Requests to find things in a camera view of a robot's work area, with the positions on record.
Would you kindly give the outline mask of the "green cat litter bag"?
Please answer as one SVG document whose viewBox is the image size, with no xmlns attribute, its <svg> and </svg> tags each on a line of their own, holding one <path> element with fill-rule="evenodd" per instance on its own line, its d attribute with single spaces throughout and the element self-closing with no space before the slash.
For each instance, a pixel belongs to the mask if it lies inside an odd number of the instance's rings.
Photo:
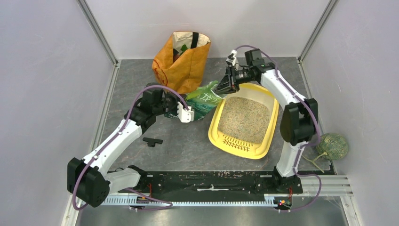
<svg viewBox="0 0 399 226">
<path fill-rule="evenodd" d="M 226 95 L 216 95 L 213 92 L 213 88 L 217 86 L 218 81 L 211 81 L 205 86 L 198 87 L 195 91 L 186 95 L 177 95 L 175 91 L 168 88 L 166 93 L 172 93 L 176 95 L 184 107 L 188 110 L 188 106 L 191 106 L 194 111 L 194 121 L 202 120 L 212 109 L 217 107 L 219 103 L 225 99 Z M 178 117 L 168 117 L 171 119 L 178 119 Z"/>
</svg>

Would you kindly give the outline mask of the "black bag clip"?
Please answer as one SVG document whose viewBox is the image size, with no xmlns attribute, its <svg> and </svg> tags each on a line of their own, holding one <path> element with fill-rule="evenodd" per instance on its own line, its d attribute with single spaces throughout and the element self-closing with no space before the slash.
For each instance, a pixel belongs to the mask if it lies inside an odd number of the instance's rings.
<svg viewBox="0 0 399 226">
<path fill-rule="evenodd" d="M 149 138 L 149 137 L 143 137 L 142 140 L 147 143 L 148 147 L 155 147 L 156 144 L 162 144 L 163 143 L 162 139 L 155 139 L 155 138 Z"/>
</svg>

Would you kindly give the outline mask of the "yellow litter box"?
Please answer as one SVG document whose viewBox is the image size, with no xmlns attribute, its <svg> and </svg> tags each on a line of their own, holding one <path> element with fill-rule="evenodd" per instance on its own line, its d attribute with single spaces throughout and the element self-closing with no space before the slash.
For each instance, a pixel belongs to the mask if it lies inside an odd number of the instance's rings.
<svg viewBox="0 0 399 226">
<path fill-rule="evenodd" d="M 238 157 L 261 159 L 271 145 L 279 114 L 279 104 L 266 88 L 253 83 L 240 86 L 216 107 L 209 141 Z"/>
</svg>

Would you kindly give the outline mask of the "orange paper shopping bag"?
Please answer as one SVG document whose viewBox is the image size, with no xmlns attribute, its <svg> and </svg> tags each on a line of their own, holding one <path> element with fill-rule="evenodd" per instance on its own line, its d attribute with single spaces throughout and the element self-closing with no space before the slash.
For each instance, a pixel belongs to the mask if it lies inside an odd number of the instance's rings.
<svg viewBox="0 0 399 226">
<path fill-rule="evenodd" d="M 188 94 L 200 86 L 211 39 L 199 32 L 173 32 L 152 62 L 157 82 Z"/>
</svg>

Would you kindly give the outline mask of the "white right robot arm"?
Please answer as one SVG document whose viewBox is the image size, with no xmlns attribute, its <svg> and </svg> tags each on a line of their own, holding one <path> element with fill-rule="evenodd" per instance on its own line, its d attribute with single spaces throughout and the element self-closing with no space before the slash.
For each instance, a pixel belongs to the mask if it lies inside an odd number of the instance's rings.
<svg viewBox="0 0 399 226">
<path fill-rule="evenodd" d="M 298 163 L 305 147 L 310 146 L 314 135 L 320 135 L 318 125 L 318 102 L 307 99 L 297 92 L 282 76 L 274 60 L 266 63 L 263 51 L 251 47 L 245 52 L 246 65 L 241 66 L 236 58 L 237 49 L 233 49 L 226 58 L 225 76 L 213 89 L 217 95 L 239 91 L 241 84 L 256 81 L 269 90 L 283 109 L 280 134 L 284 145 L 280 160 L 272 174 L 272 188 L 285 192 L 290 186 L 300 182 Z"/>
</svg>

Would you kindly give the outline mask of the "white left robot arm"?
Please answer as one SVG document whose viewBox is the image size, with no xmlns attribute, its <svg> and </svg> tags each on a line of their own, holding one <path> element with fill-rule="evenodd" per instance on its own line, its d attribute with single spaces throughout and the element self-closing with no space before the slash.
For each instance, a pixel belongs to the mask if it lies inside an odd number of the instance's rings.
<svg viewBox="0 0 399 226">
<path fill-rule="evenodd" d="M 116 129 L 97 148 L 82 159 L 72 158 L 67 165 L 67 190 L 72 194 L 75 210 L 101 205 L 108 195 L 122 190 L 143 192 L 147 178 L 137 170 L 126 168 L 109 172 L 126 148 L 137 140 L 157 116 L 176 110 L 182 123 L 193 121 L 194 112 L 185 98 L 171 88 L 148 84 L 136 96 Z"/>
</svg>

